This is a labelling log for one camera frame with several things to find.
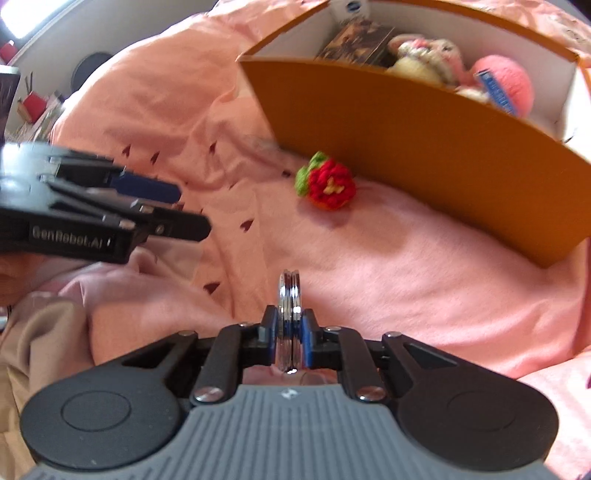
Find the dark photo album book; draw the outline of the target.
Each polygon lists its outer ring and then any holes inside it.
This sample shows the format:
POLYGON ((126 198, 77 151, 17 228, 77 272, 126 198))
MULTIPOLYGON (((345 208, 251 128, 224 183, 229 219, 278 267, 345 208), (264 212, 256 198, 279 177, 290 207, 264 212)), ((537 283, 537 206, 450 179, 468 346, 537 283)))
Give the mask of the dark photo album book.
POLYGON ((320 52, 318 60, 356 65, 377 65, 386 55, 396 28, 368 19, 342 24, 339 33, 320 52))

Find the silver round compact mirror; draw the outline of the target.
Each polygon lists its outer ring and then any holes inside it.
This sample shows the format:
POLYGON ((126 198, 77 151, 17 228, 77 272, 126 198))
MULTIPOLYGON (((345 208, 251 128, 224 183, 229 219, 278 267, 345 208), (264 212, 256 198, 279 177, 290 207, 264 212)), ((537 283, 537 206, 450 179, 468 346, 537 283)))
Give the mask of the silver round compact mirror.
POLYGON ((301 360, 301 282, 300 273, 284 270, 279 280, 277 301, 276 365, 284 373, 303 368, 301 360))

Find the blue card pack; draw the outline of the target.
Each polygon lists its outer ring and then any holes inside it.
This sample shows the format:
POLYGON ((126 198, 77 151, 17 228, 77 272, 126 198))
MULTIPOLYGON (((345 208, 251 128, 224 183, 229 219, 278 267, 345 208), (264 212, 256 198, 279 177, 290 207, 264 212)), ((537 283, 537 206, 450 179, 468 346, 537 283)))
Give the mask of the blue card pack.
POLYGON ((508 114, 517 115, 517 110, 511 98, 489 69, 478 71, 476 77, 482 83, 490 99, 497 107, 508 114))

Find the orange cardboard box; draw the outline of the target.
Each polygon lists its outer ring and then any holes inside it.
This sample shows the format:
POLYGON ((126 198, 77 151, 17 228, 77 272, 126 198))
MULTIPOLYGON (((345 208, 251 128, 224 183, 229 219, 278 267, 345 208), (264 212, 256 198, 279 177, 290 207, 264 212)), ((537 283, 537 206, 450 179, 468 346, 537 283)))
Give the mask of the orange cardboard box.
POLYGON ((590 72, 560 43, 446 1, 366 1, 377 23, 444 37, 473 62, 510 57, 531 77, 522 120, 374 66, 321 59, 338 31, 325 2, 239 57, 281 148, 324 152, 494 236, 540 266, 590 235, 590 72))

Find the red crochet strawberry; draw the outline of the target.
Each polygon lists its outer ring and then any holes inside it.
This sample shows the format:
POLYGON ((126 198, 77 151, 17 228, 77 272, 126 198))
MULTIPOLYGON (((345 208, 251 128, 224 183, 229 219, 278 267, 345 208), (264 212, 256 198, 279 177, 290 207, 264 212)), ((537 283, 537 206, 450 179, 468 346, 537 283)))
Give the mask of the red crochet strawberry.
POLYGON ((297 171, 294 190, 315 207, 338 211, 348 207, 356 197, 356 182, 344 164, 318 151, 307 165, 297 171))

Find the crochet white bunny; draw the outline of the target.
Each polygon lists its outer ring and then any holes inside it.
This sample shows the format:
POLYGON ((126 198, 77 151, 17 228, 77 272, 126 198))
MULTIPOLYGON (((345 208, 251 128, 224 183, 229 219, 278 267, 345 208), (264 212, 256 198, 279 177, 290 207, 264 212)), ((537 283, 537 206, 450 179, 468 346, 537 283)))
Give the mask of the crochet white bunny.
POLYGON ((388 51, 396 57, 387 70, 390 74, 446 87, 480 103, 490 100, 490 95, 465 68, 459 47, 448 39, 402 34, 388 42, 388 51))

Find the white Vaseline tube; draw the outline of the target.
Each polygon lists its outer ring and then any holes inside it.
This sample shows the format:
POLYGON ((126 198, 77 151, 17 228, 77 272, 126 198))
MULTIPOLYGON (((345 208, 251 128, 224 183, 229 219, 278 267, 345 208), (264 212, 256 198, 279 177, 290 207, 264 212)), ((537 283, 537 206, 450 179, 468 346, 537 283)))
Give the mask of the white Vaseline tube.
POLYGON ((329 0, 329 8, 339 23, 370 18, 368 0, 329 0))

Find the pink bed duvet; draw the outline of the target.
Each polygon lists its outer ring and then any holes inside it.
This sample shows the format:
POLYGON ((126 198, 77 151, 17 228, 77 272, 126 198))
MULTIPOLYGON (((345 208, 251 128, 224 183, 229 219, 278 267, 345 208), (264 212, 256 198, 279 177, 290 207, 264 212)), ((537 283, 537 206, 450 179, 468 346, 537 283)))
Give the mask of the pink bed duvet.
POLYGON ((541 269, 367 180, 338 212, 298 198, 304 159, 273 144, 236 59, 308 8, 221 1, 123 50, 68 101, 54 144, 179 184, 212 231, 202 243, 153 238, 124 265, 2 258, 3 478, 33 466, 18 420, 38 390, 181 330, 259 321, 286 269, 322 323, 401 331, 540 389, 560 417, 548 466, 564 479, 589 472, 587 248, 541 269))

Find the pink fluffy pompom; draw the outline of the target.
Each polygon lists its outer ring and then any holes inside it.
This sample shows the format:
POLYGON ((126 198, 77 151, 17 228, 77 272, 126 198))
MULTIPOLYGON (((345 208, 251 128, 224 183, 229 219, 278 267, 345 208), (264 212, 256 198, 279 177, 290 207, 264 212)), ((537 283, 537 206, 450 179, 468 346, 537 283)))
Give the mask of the pink fluffy pompom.
POLYGON ((535 99, 534 89, 527 71, 513 59, 501 55, 488 55, 478 59, 474 63, 471 73, 485 93, 487 92, 484 86, 476 77, 478 71, 485 69, 489 69, 493 73, 511 98, 517 110, 516 117, 527 117, 533 109, 535 99))

